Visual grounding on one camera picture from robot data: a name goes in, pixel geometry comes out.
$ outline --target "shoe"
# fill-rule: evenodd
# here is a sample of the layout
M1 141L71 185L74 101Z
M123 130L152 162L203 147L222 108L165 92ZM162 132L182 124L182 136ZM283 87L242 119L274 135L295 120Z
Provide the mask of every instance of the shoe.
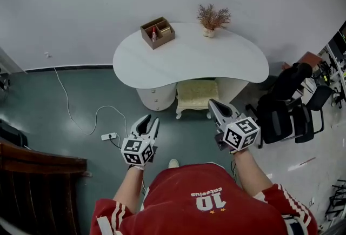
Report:
M179 167L179 162L177 159L171 159L171 161L168 164L168 168L178 168Z

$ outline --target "cardboard box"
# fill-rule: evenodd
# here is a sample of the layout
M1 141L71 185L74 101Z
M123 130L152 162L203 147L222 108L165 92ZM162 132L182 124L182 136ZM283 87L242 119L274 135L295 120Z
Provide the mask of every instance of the cardboard box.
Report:
M152 28L155 26L156 28L156 41L152 41ZM170 27L171 33L166 32L162 35L161 30ZM175 38L175 30L172 28L170 23L164 18L160 17L155 19L145 25L141 26L141 33L143 39L147 42L147 44L154 50L157 47L173 40Z

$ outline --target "black and white marker cube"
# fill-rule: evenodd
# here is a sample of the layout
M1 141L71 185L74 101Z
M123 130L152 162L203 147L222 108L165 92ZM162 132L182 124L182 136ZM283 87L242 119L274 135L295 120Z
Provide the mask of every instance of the black and white marker cube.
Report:
M125 138L121 147L121 153L127 164L144 166L154 154L152 140Z
M223 141L240 151L246 149L255 142L259 131L260 128L255 121L251 117L248 117L228 124L223 136Z

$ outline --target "gray floor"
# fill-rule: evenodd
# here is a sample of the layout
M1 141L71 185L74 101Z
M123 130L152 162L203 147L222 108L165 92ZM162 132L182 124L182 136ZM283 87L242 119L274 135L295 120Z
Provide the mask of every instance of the gray floor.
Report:
M160 118L157 154L145 171L146 185L171 158L181 164L213 161L230 172L231 157L214 143L215 126L206 113L188 111L176 120L176 104L165 111L150 111L136 90L122 84L112 70L60 71L59 76L69 94L72 117L84 132L91 132L95 112L104 105L126 116L128 132L141 116L150 113ZM22 130L32 149L88 159L92 178L81 178L77 184L79 222L82 234L88 234L95 201L112 198L127 170L120 151L109 141L101 141L102 134L111 132L124 138L123 118L113 109L102 109L95 132L86 136L70 120L65 93L54 72L16 74L11 81L10 92L0 103L0 118Z

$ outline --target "baseboard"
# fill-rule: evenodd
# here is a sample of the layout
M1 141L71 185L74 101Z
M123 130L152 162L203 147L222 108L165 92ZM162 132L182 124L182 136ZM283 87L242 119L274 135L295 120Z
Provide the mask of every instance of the baseboard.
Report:
M77 65L77 66L58 66L55 67L57 71L68 71L68 70L104 70L104 69L113 69L113 65ZM33 72L49 72L54 71L53 67L48 68L39 68L39 69L30 69L26 70L27 73Z

